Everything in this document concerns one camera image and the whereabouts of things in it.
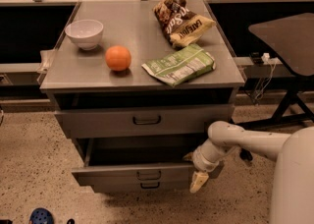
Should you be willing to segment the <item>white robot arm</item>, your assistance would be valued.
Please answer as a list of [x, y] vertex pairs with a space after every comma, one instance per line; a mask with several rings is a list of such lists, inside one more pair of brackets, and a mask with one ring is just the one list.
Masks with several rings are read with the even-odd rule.
[[238, 146], [276, 163], [269, 224], [314, 224], [314, 127], [282, 134], [216, 121], [207, 135], [185, 156], [195, 167], [191, 193], [198, 192], [222, 158]]

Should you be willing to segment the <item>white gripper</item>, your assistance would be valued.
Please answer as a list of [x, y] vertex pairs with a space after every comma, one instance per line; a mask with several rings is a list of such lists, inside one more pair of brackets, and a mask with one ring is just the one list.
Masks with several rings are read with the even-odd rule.
[[197, 193], [204, 184], [209, 179], [209, 174], [212, 172], [217, 166], [218, 162], [211, 162], [208, 161], [203, 154], [201, 153], [200, 149], [196, 149], [193, 153], [189, 152], [183, 157], [183, 161], [193, 163], [194, 167], [197, 171], [195, 171], [192, 175], [189, 191], [192, 194]]

